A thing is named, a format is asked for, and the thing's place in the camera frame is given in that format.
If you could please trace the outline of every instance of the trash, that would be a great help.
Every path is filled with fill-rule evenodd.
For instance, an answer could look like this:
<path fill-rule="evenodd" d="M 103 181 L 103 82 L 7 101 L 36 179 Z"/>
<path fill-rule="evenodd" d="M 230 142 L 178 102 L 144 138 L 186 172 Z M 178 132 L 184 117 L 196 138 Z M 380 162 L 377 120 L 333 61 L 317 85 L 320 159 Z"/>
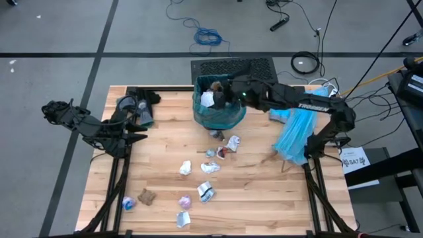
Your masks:
<path fill-rule="evenodd" d="M 147 103 L 145 100 L 141 100 L 141 102 L 139 102 L 137 112 L 140 114 L 139 117 L 141 120 L 141 126 L 153 123 L 153 118 L 150 115 L 150 111 L 148 111 Z"/>
<path fill-rule="evenodd" d="M 239 139 L 238 136 L 231 136 L 231 138 L 229 138 L 229 141 L 227 142 L 226 148 L 229 148 L 231 151 L 235 152 L 240 142 L 241 139 Z"/>
<path fill-rule="evenodd" d="M 214 149 L 208 149 L 208 150 L 206 151 L 206 157 L 207 157 L 207 158 L 214 157 L 215 155 L 216 155 L 216 152 L 214 151 Z"/>
<path fill-rule="evenodd" d="M 225 136 L 221 130 L 210 130 L 209 135 L 213 136 L 213 138 L 218 139 L 219 141 L 224 141 Z"/>
<path fill-rule="evenodd" d="M 188 210 L 191 208 L 191 198 L 189 197 L 189 195 L 185 195 L 182 198 L 180 198 L 178 203 L 185 210 Z"/>
<path fill-rule="evenodd" d="M 156 193 L 152 191 L 148 191 L 147 189 L 143 189 L 140 195 L 138 195 L 138 200 L 147 206 L 150 206 L 153 203 L 154 198 L 156 197 Z"/>
<path fill-rule="evenodd" d="M 202 163 L 201 170 L 207 174 L 211 174 L 212 172 L 216 172 L 220 170 L 220 165 L 218 165 L 215 161 L 211 161 L 209 163 Z"/>
<path fill-rule="evenodd" d="M 190 214 L 188 214 L 188 212 L 180 212 L 176 215 L 176 226 L 178 228 L 182 228 L 189 223 L 191 223 L 191 219 Z"/>
<path fill-rule="evenodd" d="M 291 110 L 274 110 L 274 109 L 270 109 L 269 119 L 270 120 L 275 120 L 275 121 L 278 121 L 278 122 L 281 122 L 281 123 L 285 124 L 286 121 L 288 121 L 290 112 L 291 112 Z"/>
<path fill-rule="evenodd" d="M 216 191 L 212 188 L 209 181 L 202 183 L 198 188 L 198 194 L 200 194 L 200 201 L 206 203 L 214 196 Z"/>
<path fill-rule="evenodd" d="M 179 173 L 182 175 L 189 175 L 191 173 L 191 161 L 184 161 L 179 168 Z"/>
<path fill-rule="evenodd" d="M 130 210 L 135 206 L 135 199 L 130 197 L 124 197 L 122 200 L 122 207 L 125 208 L 125 210 Z"/>
<path fill-rule="evenodd" d="M 205 107 L 213 106 L 214 100 L 213 100 L 213 92 L 206 91 L 201 95 L 201 105 Z"/>
<path fill-rule="evenodd" d="M 226 147 L 219 146 L 217 148 L 217 153 L 216 153 L 217 158 L 219 158 L 219 159 L 225 159 L 225 155 L 226 154 L 227 154 L 227 148 Z"/>

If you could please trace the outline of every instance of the white label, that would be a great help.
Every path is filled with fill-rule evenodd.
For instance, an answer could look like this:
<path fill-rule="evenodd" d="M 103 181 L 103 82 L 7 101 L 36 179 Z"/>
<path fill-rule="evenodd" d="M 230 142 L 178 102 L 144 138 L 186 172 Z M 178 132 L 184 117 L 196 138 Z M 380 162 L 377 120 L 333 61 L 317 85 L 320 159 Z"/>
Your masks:
<path fill-rule="evenodd" d="M 319 112 L 327 112 L 329 111 L 329 108 L 325 108 L 323 106 L 313 106 L 313 105 L 307 105 L 307 104 L 302 104 L 300 103 L 298 105 L 299 108 L 305 108 L 305 109 L 310 109 L 310 110 L 316 110 Z"/>

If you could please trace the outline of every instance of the black equipment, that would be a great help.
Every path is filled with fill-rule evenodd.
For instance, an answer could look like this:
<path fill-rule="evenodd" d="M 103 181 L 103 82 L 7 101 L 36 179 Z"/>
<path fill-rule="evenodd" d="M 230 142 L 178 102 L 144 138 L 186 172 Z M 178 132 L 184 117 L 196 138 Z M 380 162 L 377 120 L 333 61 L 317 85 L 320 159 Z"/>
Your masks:
<path fill-rule="evenodd" d="M 78 131 L 82 140 L 96 149 L 103 150 L 107 154 L 123 158 L 128 154 L 128 146 L 146 135 L 127 134 L 128 132 L 144 132 L 147 128 L 138 126 L 126 118 L 128 110 L 120 110 L 116 107 L 111 119 L 100 122 L 97 118 L 90 115 L 87 109 L 72 106 L 67 102 L 50 101 L 41 108 L 44 118 L 53 125 L 62 125 L 71 131 Z"/>
<path fill-rule="evenodd" d="M 403 80 L 399 85 L 397 96 L 411 102 L 412 104 L 422 107 L 423 101 L 423 62 L 417 63 L 414 58 L 407 57 L 404 59 L 406 71 L 401 71 Z"/>

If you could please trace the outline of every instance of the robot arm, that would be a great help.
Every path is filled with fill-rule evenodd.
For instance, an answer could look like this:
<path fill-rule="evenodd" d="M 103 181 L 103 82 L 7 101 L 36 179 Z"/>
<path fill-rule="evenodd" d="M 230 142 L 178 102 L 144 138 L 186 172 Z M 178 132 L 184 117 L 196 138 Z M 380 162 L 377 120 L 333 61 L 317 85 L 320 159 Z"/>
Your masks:
<path fill-rule="evenodd" d="M 313 134 L 307 139 L 307 158 L 322 157 L 328 141 L 335 140 L 339 132 L 354 129 L 355 112 L 343 99 L 305 93 L 304 87 L 267 83 L 253 79 L 246 72 L 248 70 L 228 76 L 229 93 L 233 100 L 240 100 L 243 105 L 263 112 L 270 109 L 302 108 L 330 114 L 330 122 L 318 134 Z"/>

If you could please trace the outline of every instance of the white tissue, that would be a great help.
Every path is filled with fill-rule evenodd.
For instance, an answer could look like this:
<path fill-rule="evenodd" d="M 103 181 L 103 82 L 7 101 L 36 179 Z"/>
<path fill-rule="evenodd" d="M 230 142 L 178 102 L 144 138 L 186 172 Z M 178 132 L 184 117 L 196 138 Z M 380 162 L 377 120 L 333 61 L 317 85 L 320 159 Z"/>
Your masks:
<path fill-rule="evenodd" d="M 205 107 L 213 106 L 214 100 L 213 100 L 213 92 L 204 92 L 201 95 L 201 105 Z"/>
<path fill-rule="evenodd" d="M 182 175 L 189 175 L 191 173 L 191 161 L 184 161 L 179 169 L 179 173 Z"/>
<path fill-rule="evenodd" d="M 218 165 L 215 161 L 209 163 L 202 163 L 201 170 L 207 174 L 211 174 L 212 172 L 216 172 L 220 170 L 220 165 Z"/>

